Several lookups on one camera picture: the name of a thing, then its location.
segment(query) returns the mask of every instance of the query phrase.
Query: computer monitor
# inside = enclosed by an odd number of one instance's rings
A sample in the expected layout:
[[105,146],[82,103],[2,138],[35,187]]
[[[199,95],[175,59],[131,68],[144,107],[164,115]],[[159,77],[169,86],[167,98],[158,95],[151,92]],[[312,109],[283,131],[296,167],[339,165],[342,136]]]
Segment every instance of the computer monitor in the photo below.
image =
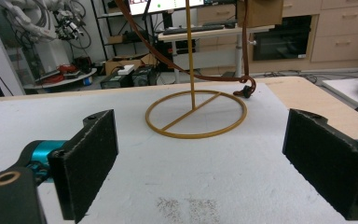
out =
[[[131,15],[144,14],[147,1],[150,0],[128,0],[130,3]],[[190,7],[200,7],[204,5],[204,0],[190,0]],[[186,7],[186,0],[151,0],[148,13],[176,10]]]

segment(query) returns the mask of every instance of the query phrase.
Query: gold metal ring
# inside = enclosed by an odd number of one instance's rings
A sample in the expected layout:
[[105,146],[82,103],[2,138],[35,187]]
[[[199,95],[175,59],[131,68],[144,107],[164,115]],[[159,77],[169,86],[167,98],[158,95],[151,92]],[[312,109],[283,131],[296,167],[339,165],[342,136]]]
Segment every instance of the gold metal ring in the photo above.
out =
[[20,177],[20,172],[9,171],[0,175],[0,186],[8,185],[16,181]]
[[[207,94],[213,94],[213,97],[211,97],[209,100],[205,101],[204,103],[202,103],[201,105],[197,106],[196,108],[188,111],[187,113],[185,113],[182,117],[176,119],[175,121],[173,121],[172,123],[168,124],[167,126],[165,126],[164,128],[160,129],[160,128],[157,128],[156,126],[154,126],[152,124],[152,122],[150,121],[150,113],[152,112],[152,110],[157,106],[159,105],[160,103],[164,102],[164,101],[167,101],[169,99],[172,99],[174,97],[177,97],[177,96],[181,96],[181,95],[187,95],[187,94],[190,94],[191,91],[180,91],[180,92],[177,92],[177,93],[174,93],[174,94],[171,94],[171,95],[168,95],[166,97],[163,97],[159,100],[157,100],[155,103],[153,103],[151,106],[149,106],[149,108],[147,109],[146,111],[146,115],[145,115],[145,118],[146,118],[146,123],[147,125],[153,130],[155,131],[156,133],[160,133],[162,135],[165,135],[165,136],[169,136],[169,137],[173,137],[173,138],[183,138],[183,139],[199,139],[199,138],[206,138],[206,137],[213,137],[213,136],[217,136],[219,134],[222,134],[222,133],[226,133],[234,128],[236,128],[238,125],[240,125],[246,118],[246,114],[247,114],[247,107],[246,107],[246,104],[238,97],[235,97],[233,95],[230,95],[230,94],[227,94],[227,93],[224,93],[224,92],[221,92],[221,91],[206,91],[206,90],[198,90],[198,91],[195,91],[195,93],[207,93]],[[209,133],[192,133],[192,134],[185,134],[185,133],[170,133],[170,132],[167,132],[167,130],[169,128],[171,128],[173,125],[175,125],[176,123],[180,122],[182,119],[188,117],[189,115],[191,115],[193,112],[195,112],[196,110],[198,110],[199,108],[201,108],[202,106],[204,105],[207,105],[208,103],[210,103],[212,100],[214,100],[215,98],[217,98],[218,96],[225,96],[229,99],[232,99],[234,100],[235,102],[237,102],[240,106],[241,106],[241,109],[242,109],[242,115],[241,117],[234,123],[232,123],[231,125],[227,126],[226,128],[224,129],[220,129],[220,130],[217,130],[217,131],[213,131],[213,132],[209,132]]]

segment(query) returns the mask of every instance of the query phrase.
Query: cabinet drawer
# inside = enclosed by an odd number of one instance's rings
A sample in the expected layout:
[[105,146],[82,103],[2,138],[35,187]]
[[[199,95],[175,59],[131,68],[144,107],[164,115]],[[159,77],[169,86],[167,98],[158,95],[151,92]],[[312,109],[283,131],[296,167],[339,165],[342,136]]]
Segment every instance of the cabinet drawer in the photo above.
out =
[[284,0],[283,16],[317,15],[321,11],[322,0]]
[[197,19],[199,24],[203,24],[206,21],[223,21],[227,19],[235,19],[235,6],[220,5],[198,8]]
[[201,68],[200,73],[203,76],[215,76],[223,75],[225,72],[235,72],[235,66],[220,66],[220,67],[211,67],[211,68]]
[[235,35],[226,35],[213,38],[202,38],[200,39],[200,46],[214,46],[214,45],[227,45],[236,44],[237,37]]
[[358,7],[322,11],[317,36],[358,34]]
[[315,38],[313,62],[358,60],[358,35]]
[[200,46],[200,52],[235,49],[236,47],[237,47],[236,44]]
[[324,0],[322,9],[339,7],[358,7],[358,0]]

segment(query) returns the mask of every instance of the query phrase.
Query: red object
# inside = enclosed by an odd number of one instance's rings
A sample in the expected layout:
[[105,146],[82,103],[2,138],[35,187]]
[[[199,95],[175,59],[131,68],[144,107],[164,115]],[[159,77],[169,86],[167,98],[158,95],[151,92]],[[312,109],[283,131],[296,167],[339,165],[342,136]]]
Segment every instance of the red object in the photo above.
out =
[[64,80],[64,77],[62,74],[56,75],[56,76],[52,76],[52,77],[47,77],[45,79],[43,79],[43,84],[54,84],[57,82],[61,82]]
[[63,64],[63,65],[60,65],[57,70],[59,70],[60,73],[63,75],[63,74],[66,74],[66,73],[77,72],[78,69],[73,64]]

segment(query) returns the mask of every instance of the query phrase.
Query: brown cable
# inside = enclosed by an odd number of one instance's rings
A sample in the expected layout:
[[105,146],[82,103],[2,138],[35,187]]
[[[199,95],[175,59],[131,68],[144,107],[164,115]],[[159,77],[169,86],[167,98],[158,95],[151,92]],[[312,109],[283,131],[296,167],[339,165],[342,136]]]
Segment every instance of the brown cable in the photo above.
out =
[[[150,50],[150,52],[155,55],[155,57],[161,61],[162,63],[167,64],[169,67],[172,67],[174,69],[177,69],[180,72],[186,73],[189,75],[189,73],[178,66],[176,63],[173,63],[170,59],[162,55],[158,50],[156,50],[150,43],[141,35],[141,33],[138,30],[138,27],[136,26],[135,21],[132,18],[132,15],[130,14],[129,10],[125,6],[123,0],[115,0],[117,7],[121,10],[123,13],[124,18],[128,21],[129,25],[133,29],[133,31],[139,36],[139,38],[142,40],[142,42],[145,44],[145,46]],[[246,83],[248,80],[252,82],[252,87],[250,87],[248,94],[250,96],[251,93],[255,91],[255,80],[249,76],[249,64],[248,64],[248,48],[247,48],[247,41],[246,41],[246,22],[247,22],[247,15],[248,15],[248,1],[245,0],[245,18],[243,21],[242,26],[242,56],[243,56],[243,67],[244,67],[244,76],[242,77],[206,77],[206,76],[200,76],[200,75],[194,75],[194,77],[202,79],[202,80],[208,80],[208,81],[239,81],[240,83]]]

